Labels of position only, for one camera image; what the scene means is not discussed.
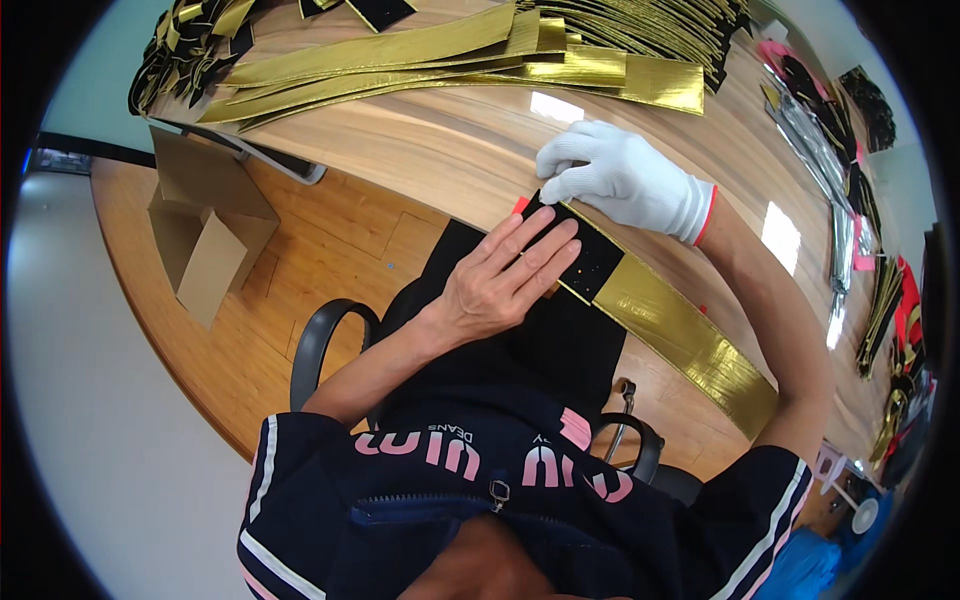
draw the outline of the black chair armrest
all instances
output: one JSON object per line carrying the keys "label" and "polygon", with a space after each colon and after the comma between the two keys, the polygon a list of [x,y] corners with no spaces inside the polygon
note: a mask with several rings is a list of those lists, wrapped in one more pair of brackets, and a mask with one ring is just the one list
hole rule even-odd
{"label": "black chair armrest", "polygon": [[333,330],[347,313],[363,317],[363,349],[370,345],[374,332],[380,326],[376,313],[362,302],[339,298],[331,300],[313,313],[297,344],[294,368],[290,374],[290,411],[297,412],[317,390],[320,368],[324,365],[326,347],[330,344]]}
{"label": "black chair armrest", "polygon": [[626,413],[601,413],[600,421],[593,431],[595,439],[607,425],[620,423],[632,427],[640,434],[640,451],[636,455],[634,465],[628,472],[643,483],[649,484],[657,473],[660,464],[660,451],[663,450],[663,438],[657,435],[654,428],[644,421],[627,415]]}

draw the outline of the finger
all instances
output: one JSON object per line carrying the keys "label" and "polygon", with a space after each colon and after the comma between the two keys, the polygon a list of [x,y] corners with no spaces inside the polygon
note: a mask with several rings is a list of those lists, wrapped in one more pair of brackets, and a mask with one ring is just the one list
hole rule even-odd
{"label": "finger", "polygon": [[549,206],[544,206],[530,215],[523,222],[523,225],[506,236],[490,257],[483,262],[481,268],[487,273],[487,276],[490,278],[498,276],[520,254],[520,251],[526,248],[535,235],[553,223],[556,216],[557,213]]}
{"label": "finger", "polygon": [[544,204],[569,202],[581,194],[612,196],[613,187],[600,176],[593,164],[571,167],[543,185],[540,201]]}
{"label": "finger", "polygon": [[550,258],[577,233],[577,222],[567,219],[550,229],[539,242],[523,253],[509,269],[495,277],[493,282],[503,285],[513,293],[537,271],[549,262]]}
{"label": "finger", "polygon": [[533,274],[520,289],[514,293],[514,303],[518,310],[527,311],[537,298],[547,291],[554,281],[564,274],[573,261],[580,255],[580,240],[570,240],[560,248],[539,271]]}
{"label": "finger", "polygon": [[563,171],[566,171],[572,166],[573,166],[572,160],[561,160],[560,162],[557,163],[557,168],[554,169],[554,175],[559,175],[560,173],[562,173]]}
{"label": "finger", "polygon": [[598,133],[603,133],[606,130],[605,125],[609,125],[609,123],[603,121],[574,121],[570,124],[570,127],[566,128],[566,132],[596,137]]}
{"label": "finger", "polygon": [[582,133],[561,133],[546,143],[537,152],[537,177],[542,180],[557,171],[561,160],[584,160],[596,158],[600,141]]}
{"label": "finger", "polygon": [[477,247],[474,248],[470,254],[464,256],[464,258],[461,260],[461,264],[464,264],[468,267],[474,267],[487,260],[490,255],[496,251],[503,240],[507,239],[507,236],[516,231],[522,225],[523,215],[519,213],[510,215],[497,224],[495,228],[491,229],[490,233],[480,240],[480,243],[477,244]]}

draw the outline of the wooden floor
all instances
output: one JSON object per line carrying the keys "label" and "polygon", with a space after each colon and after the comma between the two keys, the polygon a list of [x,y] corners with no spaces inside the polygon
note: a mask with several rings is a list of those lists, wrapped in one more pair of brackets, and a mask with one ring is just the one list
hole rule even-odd
{"label": "wooden floor", "polygon": [[[305,186],[255,158],[245,166],[280,226],[210,331],[174,298],[156,253],[146,212],[156,171],[97,158],[92,186],[118,278],[157,354],[211,425],[250,460],[259,423],[289,406],[291,360],[313,312],[328,300],[351,298],[382,316],[396,292],[420,274],[447,218],[332,170]],[[337,329],[321,380],[356,356],[362,327],[351,315]],[[665,464],[708,479],[749,444],[678,375],[628,336],[616,379],[637,384],[634,414],[667,440]],[[622,410],[617,394],[607,410]],[[596,453],[605,450],[610,433],[598,440]],[[637,442],[628,431],[615,461],[632,461]]]}

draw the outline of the black pants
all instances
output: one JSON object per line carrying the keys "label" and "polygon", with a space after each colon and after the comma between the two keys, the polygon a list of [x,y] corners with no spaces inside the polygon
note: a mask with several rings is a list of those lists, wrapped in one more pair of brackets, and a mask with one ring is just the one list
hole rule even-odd
{"label": "black pants", "polygon": [[[483,237],[483,232],[451,220],[422,275],[387,308],[373,341],[397,331],[438,297],[457,262]],[[537,300],[523,324],[448,352],[402,388],[428,383],[530,385],[561,399],[594,423],[610,395],[625,337],[620,325],[561,287],[549,300]]]}

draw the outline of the gloved hand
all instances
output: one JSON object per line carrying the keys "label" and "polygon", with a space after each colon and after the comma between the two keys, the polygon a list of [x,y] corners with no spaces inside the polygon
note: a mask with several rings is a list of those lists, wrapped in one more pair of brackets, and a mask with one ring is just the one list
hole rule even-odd
{"label": "gloved hand", "polygon": [[[572,166],[574,160],[589,164]],[[603,121],[577,121],[537,153],[540,201],[577,198],[622,225],[675,235],[696,245],[707,228],[716,185],[667,160],[636,133]]]}

